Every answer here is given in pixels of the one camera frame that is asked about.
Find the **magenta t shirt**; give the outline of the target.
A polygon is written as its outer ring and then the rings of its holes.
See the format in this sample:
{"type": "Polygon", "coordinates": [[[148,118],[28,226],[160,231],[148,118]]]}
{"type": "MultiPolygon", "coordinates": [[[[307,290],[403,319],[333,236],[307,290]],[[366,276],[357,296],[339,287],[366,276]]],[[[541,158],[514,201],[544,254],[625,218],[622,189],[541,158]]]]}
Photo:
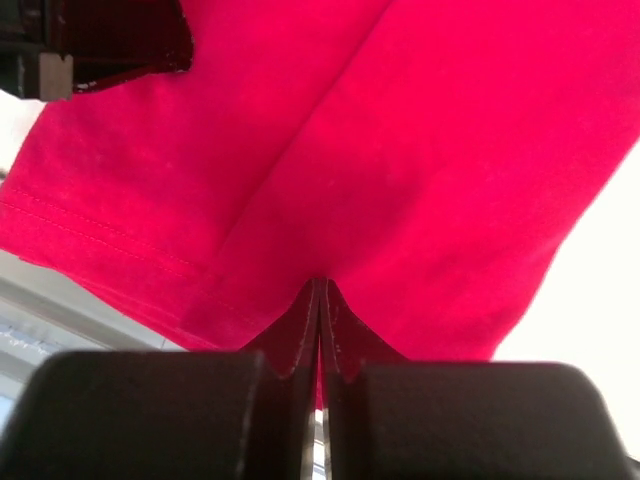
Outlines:
{"type": "Polygon", "coordinates": [[[192,69],[48,105],[1,247],[189,349],[313,277],[486,360],[639,136],[635,1],[187,1],[192,69]]]}

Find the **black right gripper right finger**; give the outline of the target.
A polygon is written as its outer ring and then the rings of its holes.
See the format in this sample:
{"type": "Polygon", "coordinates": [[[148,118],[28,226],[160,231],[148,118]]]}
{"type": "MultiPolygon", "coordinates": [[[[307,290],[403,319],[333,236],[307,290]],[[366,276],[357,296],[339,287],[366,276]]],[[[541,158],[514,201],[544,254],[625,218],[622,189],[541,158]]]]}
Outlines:
{"type": "Polygon", "coordinates": [[[321,283],[319,335],[327,477],[369,479],[373,461],[366,367],[408,359],[351,310],[333,280],[321,283]]]}

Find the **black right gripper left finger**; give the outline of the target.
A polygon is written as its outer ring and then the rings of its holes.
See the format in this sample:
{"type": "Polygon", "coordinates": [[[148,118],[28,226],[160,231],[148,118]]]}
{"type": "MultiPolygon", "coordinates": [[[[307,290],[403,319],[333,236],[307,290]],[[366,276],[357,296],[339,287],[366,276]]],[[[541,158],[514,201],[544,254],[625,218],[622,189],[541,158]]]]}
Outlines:
{"type": "Polygon", "coordinates": [[[245,348],[258,357],[244,479],[310,479],[318,366],[319,282],[245,348]]]}

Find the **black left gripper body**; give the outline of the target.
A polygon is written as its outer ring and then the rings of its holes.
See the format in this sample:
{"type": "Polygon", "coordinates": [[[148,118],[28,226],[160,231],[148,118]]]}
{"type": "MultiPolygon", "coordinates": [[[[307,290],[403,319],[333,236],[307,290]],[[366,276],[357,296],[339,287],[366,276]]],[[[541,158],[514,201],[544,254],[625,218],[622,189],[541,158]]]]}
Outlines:
{"type": "Polygon", "coordinates": [[[1,90],[21,100],[67,100],[73,58],[63,1],[1,0],[1,90]]]}

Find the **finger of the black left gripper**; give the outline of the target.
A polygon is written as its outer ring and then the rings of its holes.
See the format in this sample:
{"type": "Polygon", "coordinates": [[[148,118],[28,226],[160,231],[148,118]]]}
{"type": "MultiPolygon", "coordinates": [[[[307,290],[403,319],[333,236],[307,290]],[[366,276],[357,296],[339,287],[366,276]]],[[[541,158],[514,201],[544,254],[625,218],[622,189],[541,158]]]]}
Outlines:
{"type": "Polygon", "coordinates": [[[186,72],[193,62],[193,35],[175,0],[63,1],[59,22],[59,45],[73,59],[78,94],[186,72]]]}

